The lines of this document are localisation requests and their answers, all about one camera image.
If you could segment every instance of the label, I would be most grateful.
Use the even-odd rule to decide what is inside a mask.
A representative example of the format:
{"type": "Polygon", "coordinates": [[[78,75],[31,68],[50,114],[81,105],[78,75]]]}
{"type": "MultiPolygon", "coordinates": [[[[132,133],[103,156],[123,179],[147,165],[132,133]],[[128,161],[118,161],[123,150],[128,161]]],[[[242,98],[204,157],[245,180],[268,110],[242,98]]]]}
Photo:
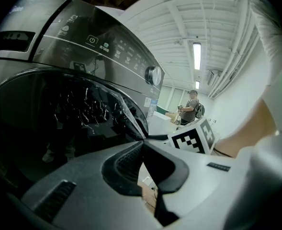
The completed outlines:
{"type": "Polygon", "coordinates": [[[146,97],[145,98],[145,103],[144,103],[144,107],[149,107],[150,106],[150,102],[151,102],[151,99],[146,97]]]}
{"type": "Polygon", "coordinates": [[[148,114],[147,114],[147,119],[146,119],[148,125],[150,123],[151,117],[154,115],[154,112],[155,112],[156,107],[157,107],[157,103],[158,103],[158,100],[156,100],[156,99],[152,99],[151,102],[150,102],[150,106],[149,106],[149,110],[148,110],[148,114]]]}

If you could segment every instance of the ceiling beam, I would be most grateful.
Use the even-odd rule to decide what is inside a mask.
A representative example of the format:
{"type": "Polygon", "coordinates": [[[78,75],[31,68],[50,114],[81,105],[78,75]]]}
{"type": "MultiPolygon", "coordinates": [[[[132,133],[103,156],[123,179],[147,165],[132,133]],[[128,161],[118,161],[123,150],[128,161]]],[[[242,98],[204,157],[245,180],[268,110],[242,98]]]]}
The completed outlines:
{"type": "MultiPolygon", "coordinates": [[[[169,9],[170,14],[173,16],[174,21],[178,27],[178,30],[182,36],[182,38],[186,39],[188,37],[187,30],[185,28],[182,16],[177,8],[177,6],[172,2],[165,3],[167,8],[169,9]]],[[[191,82],[194,84],[194,62],[192,60],[191,49],[189,47],[189,42],[187,40],[183,41],[185,51],[187,53],[189,65],[190,65],[190,75],[191,75],[191,82]]]]}

